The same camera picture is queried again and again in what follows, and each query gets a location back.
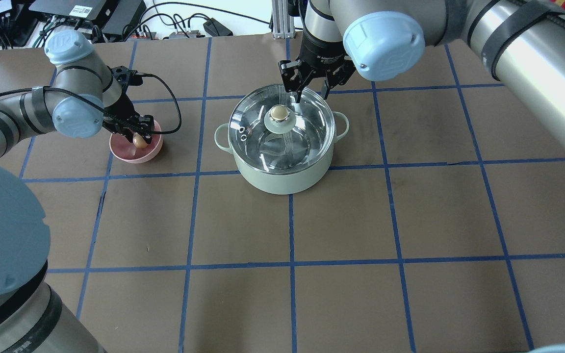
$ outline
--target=metal frame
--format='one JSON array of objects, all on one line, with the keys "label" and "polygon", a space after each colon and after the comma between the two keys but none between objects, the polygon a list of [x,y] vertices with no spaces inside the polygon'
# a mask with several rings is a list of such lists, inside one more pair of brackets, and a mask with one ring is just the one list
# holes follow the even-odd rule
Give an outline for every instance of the metal frame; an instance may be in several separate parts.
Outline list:
[{"label": "metal frame", "polygon": [[272,0],[272,33],[274,38],[296,38],[293,17],[289,16],[287,0]]}]

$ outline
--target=light blue joint cover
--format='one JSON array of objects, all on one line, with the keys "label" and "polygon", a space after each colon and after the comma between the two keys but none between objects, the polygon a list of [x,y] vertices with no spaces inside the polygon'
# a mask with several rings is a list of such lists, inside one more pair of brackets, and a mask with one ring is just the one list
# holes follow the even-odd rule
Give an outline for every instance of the light blue joint cover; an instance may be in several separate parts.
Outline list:
[{"label": "light blue joint cover", "polygon": [[363,78],[384,81],[411,69],[424,53],[420,24],[404,13],[381,11],[356,19],[343,46]]},{"label": "light blue joint cover", "polygon": [[45,43],[45,55],[54,65],[72,63],[85,58],[93,51],[93,45],[84,34],[72,29],[50,36]]},{"label": "light blue joint cover", "polygon": [[32,191],[0,167],[0,295],[41,270],[49,254],[45,212]]},{"label": "light blue joint cover", "polygon": [[[80,94],[103,108],[101,99],[91,94]],[[103,113],[85,102],[67,97],[60,101],[51,115],[56,130],[70,138],[90,138],[102,129]]]}]

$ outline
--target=lid knob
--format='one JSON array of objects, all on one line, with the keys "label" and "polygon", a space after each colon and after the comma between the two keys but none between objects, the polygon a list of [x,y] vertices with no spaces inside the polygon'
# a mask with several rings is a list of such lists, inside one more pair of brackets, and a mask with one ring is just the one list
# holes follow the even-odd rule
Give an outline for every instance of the lid knob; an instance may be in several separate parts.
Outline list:
[{"label": "lid knob", "polygon": [[284,105],[274,105],[269,112],[270,116],[274,121],[277,123],[281,123],[287,119],[289,119],[289,109]]},{"label": "lid knob", "polygon": [[296,114],[285,105],[274,105],[265,114],[265,127],[274,134],[285,134],[296,126]]}]

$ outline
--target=pot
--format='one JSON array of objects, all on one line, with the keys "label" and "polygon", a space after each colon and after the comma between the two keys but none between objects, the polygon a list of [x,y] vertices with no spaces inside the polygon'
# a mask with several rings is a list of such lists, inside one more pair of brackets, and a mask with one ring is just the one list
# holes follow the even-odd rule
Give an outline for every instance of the pot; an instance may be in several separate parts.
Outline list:
[{"label": "pot", "polygon": [[[336,135],[334,117],[346,124]],[[350,122],[332,112],[316,92],[303,90],[300,103],[281,84],[254,90],[234,109],[229,123],[215,131],[215,144],[232,154],[242,176],[270,194],[295,194],[327,172],[334,144],[348,134]],[[224,130],[228,147],[220,143]]]}]

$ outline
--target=black box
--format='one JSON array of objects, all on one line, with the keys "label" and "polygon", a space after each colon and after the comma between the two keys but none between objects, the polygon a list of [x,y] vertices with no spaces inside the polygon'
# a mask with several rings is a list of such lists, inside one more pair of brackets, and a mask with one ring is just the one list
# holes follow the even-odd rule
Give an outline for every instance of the black box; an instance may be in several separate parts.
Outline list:
[{"label": "black box", "polygon": [[53,15],[67,18],[67,26],[76,26],[83,19],[81,27],[91,28],[103,27],[117,3],[118,0],[36,0],[29,9],[43,14],[45,19]]},{"label": "black box", "polygon": [[108,23],[102,28],[105,36],[112,37],[114,40],[120,41],[123,38],[122,32],[126,25],[130,25],[129,31],[133,29],[141,18],[141,14],[145,11],[146,6],[143,0],[120,0]]}]

